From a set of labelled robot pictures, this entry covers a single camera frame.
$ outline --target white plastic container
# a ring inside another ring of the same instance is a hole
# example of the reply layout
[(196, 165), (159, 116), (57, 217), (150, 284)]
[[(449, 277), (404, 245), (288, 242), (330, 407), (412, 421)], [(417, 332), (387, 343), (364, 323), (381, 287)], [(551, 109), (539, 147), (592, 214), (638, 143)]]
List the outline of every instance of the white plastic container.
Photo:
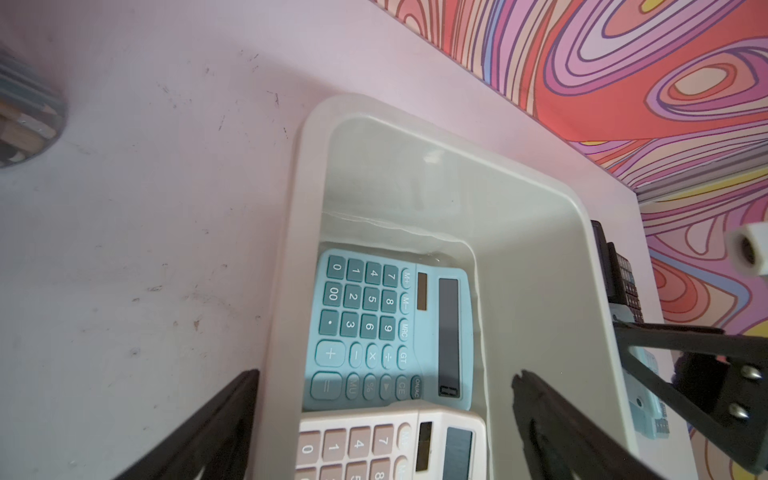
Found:
[(252, 478), (292, 478), (321, 243), (417, 254), (467, 271), (472, 410), (489, 478), (529, 478), (512, 377), (536, 372), (630, 452), (636, 438), (586, 210), (562, 183), (362, 95), (320, 104), (297, 146)]

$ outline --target colorful patterned wall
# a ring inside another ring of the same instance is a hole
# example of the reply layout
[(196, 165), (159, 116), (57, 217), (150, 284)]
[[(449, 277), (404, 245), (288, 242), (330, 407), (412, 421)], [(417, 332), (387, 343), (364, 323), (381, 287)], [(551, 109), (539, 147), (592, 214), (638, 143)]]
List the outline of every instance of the colorful patterned wall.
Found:
[[(768, 167), (641, 207), (661, 309), (670, 323), (768, 336), (768, 285), (727, 258), (723, 232), (768, 221)], [(691, 432), (701, 480), (753, 480), (700, 433)], [(760, 480), (768, 480), (764, 472)]]
[(374, 1), (630, 188), (768, 145), (766, 0)]
[[(635, 190), (768, 146), (768, 0), (373, 1)], [(723, 242), (768, 220), (768, 168), (642, 213), (668, 322), (768, 336)], [(702, 480), (756, 478), (691, 442)]]

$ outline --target calculator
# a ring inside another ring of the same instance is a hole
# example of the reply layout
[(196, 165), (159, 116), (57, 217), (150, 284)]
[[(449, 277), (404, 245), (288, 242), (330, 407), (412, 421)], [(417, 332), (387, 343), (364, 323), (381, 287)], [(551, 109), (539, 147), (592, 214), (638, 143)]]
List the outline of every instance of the calculator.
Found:
[(317, 264), (303, 408), (424, 399), (469, 410), (473, 349), (464, 270), (327, 250)]
[(295, 480), (485, 480), (485, 423), (424, 400), (302, 414)]
[[(641, 362), (651, 369), (653, 373), (659, 374), (659, 365), (656, 361), (656, 357), (653, 353), (648, 352), (646, 349), (642, 349), (644, 357)], [(650, 392), (650, 390), (643, 388), (651, 394), (658, 407), (658, 415), (654, 416), (655, 411), (649, 412), (649, 409), (640, 408), (637, 404), (632, 403), (632, 397), (630, 397), (630, 410), (632, 412), (632, 423), (636, 432), (639, 432), (642, 436), (649, 439), (668, 439), (670, 436), (670, 424), (667, 421), (667, 406), (659, 400), (657, 396)], [(630, 386), (627, 384), (627, 393), (629, 393)]]

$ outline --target table surface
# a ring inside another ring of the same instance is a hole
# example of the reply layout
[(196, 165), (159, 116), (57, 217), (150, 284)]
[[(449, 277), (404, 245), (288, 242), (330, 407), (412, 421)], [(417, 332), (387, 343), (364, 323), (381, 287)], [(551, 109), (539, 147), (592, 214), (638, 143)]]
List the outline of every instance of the table surface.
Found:
[[(662, 320), (626, 187), (366, 0), (27, 0), (0, 41), (70, 105), (0, 172), (0, 477), (111, 478), (263, 365), (297, 131), (367, 94), (570, 185)], [(655, 352), (661, 375), (668, 353)], [(683, 420), (638, 436), (696, 478)]]

